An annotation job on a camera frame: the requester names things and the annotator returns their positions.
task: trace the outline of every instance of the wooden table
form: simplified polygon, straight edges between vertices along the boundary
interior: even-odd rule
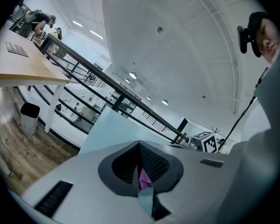
[[[23,47],[28,57],[8,52],[6,42]],[[65,84],[69,81],[31,41],[2,28],[0,31],[0,87],[57,85],[45,121],[47,133],[50,131],[57,101]]]

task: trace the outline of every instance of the black slot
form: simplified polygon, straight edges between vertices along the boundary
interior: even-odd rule
[[[223,165],[223,162],[221,162],[221,161],[214,161],[214,160],[210,160],[210,159],[203,159],[200,162],[205,165],[209,165],[209,166],[216,167],[216,168],[221,168]]]
[[[47,217],[52,217],[62,203],[73,184],[60,181],[55,187],[36,205],[35,209]]]

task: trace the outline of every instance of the black cap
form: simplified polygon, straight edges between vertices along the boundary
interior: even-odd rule
[[[255,36],[263,18],[269,19],[268,14],[265,12],[255,12],[250,15],[248,23],[249,37],[251,40],[252,50],[257,57],[261,57],[261,52],[259,51],[258,46],[256,44]]]

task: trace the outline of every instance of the table leg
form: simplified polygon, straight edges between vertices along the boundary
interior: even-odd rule
[[[47,119],[46,119],[46,126],[45,126],[45,132],[47,132],[47,133],[50,132],[57,101],[63,91],[64,86],[65,86],[65,84],[61,84],[61,85],[57,86],[57,88],[54,92],[54,96],[51,100],[51,104],[50,104]]]

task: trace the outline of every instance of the person standing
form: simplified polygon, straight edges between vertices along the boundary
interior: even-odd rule
[[[35,31],[35,35],[41,34],[41,29],[48,24],[50,28],[56,23],[56,17],[54,15],[44,14],[41,11],[34,14],[28,14],[23,17],[23,25],[19,30],[19,35],[28,38],[31,32]]]
[[[61,28],[57,28],[56,33],[58,34],[58,39],[61,41],[62,40],[62,30],[61,30]]]
[[[221,146],[220,150],[218,151],[218,153],[221,153],[221,154],[228,154],[227,152],[227,144],[226,142],[224,142],[224,139],[221,139],[219,141],[219,144]]]

